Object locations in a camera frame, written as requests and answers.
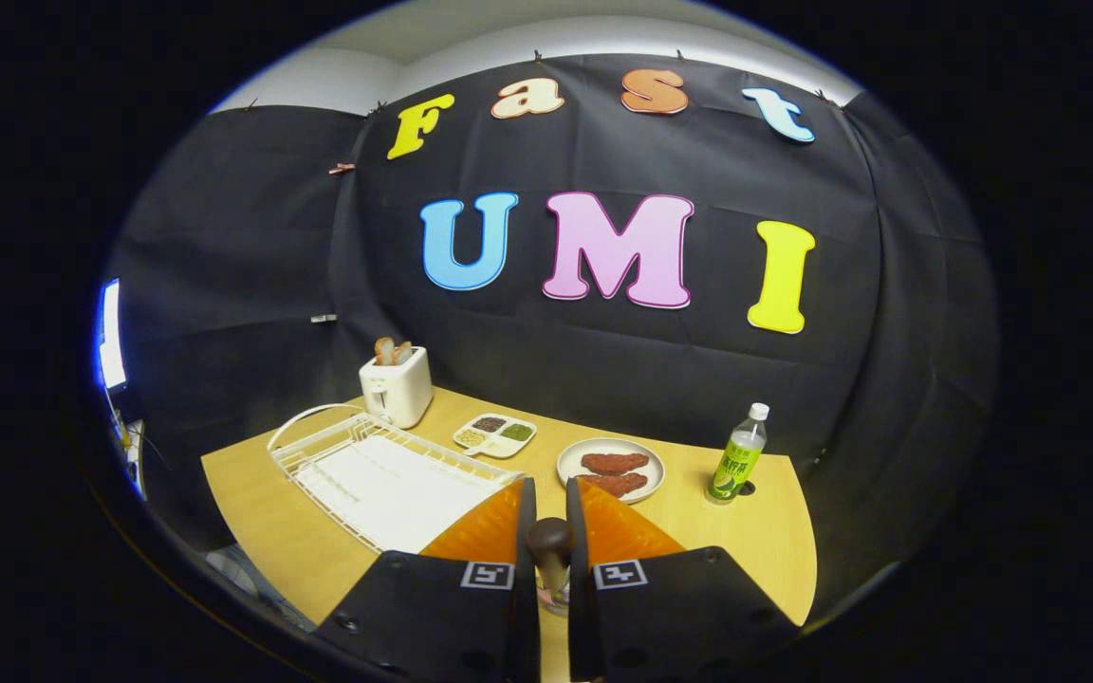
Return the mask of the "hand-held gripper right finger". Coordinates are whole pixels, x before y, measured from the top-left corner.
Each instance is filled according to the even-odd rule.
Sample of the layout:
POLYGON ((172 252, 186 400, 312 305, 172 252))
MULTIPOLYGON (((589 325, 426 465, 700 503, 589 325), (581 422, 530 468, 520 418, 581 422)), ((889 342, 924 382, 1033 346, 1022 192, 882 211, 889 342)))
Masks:
POLYGON ((572 479, 573 680, 743 682, 801 628, 725 547, 677 547, 603 488, 572 479))

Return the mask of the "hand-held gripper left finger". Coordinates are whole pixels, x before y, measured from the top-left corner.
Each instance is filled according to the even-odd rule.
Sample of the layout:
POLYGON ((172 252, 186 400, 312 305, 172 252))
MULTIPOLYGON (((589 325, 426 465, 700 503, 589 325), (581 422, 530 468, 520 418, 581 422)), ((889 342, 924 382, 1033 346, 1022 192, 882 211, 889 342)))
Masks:
POLYGON ((373 682, 538 682, 534 483, 517 476, 419 553, 387 550, 315 638, 373 682))

